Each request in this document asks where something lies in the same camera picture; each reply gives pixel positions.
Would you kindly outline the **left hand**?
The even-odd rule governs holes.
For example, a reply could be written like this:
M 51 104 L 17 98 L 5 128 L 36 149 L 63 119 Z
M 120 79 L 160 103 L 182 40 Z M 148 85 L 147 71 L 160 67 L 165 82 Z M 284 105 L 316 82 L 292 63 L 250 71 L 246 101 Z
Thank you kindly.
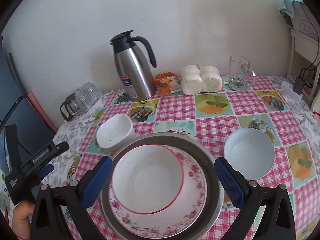
M 30 239 L 30 223 L 28 216 L 33 214 L 35 205 L 23 200 L 14 208 L 12 230 L 18 239 Z

